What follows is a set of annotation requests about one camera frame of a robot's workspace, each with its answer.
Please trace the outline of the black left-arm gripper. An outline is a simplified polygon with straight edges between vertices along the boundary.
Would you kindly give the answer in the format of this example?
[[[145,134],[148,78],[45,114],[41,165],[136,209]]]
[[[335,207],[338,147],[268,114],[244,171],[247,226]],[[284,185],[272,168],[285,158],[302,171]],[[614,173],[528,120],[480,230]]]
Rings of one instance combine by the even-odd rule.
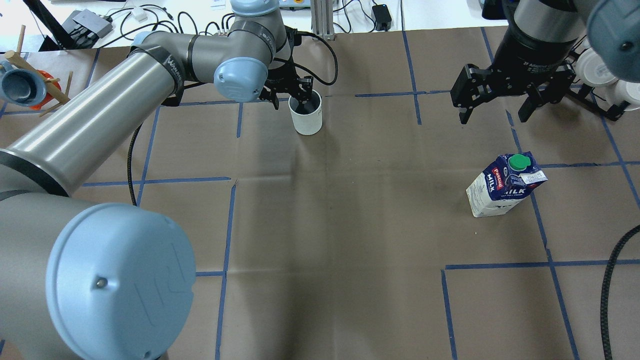
[[[275,68],[268,70],[267,79],[259,94],[259,100],[268,101],[279,109],[278,93],[287,93],[295,101],[295,112],[299,115],[310,115],[314,112],[313,77],[300,77],[293,60],[294,47],[302,44],[302,35],[297,30],[286,31],[286,46],[290,50],[287,59],[275,57]]]

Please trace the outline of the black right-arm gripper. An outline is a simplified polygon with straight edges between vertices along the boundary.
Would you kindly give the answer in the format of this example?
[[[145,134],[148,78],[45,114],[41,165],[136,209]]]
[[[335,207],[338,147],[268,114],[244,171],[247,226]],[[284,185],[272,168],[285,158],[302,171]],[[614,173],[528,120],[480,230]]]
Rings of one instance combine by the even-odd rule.
[[[507,28],[489,68],[467,63],[455,80],[450,97],[460,123],[466,125],[475,108],[496,97],[527,94],[518,110],[521,123],[544,105],[560,103],[575,78],[565,61],[574,43],[541,41]]]

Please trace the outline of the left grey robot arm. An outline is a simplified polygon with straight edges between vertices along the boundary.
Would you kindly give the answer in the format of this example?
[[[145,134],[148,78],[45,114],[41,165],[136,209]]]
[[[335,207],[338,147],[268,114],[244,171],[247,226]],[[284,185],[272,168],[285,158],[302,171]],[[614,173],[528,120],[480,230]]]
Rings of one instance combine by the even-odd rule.
[[[103,75],[1,148],[1,339],[23,360],[160,360],[194,306],[197,260],[166,214],[78,195],[189,85],[262,100],[290,54],[278,0],[231,0],[225,35],[144,30]]]

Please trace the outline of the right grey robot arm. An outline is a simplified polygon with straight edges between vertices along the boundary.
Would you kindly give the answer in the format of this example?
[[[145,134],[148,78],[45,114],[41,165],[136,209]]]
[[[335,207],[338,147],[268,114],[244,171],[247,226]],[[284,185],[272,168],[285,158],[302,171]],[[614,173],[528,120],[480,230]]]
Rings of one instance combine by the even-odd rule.
[[[463,125],[476,107],[498,97],[526,95],[518,111],[522,123],[565,96],[612,121],[639,105],[630,94],[600,108],[586,100],[597,83],[583,74],[580,91],[570,89],[590,54],[619,84],[639,84],[637,0],[483,0],[481,8],[484,19],[505,19],[508,27],[490,67],[466,64],[455,80],[450,96]]]

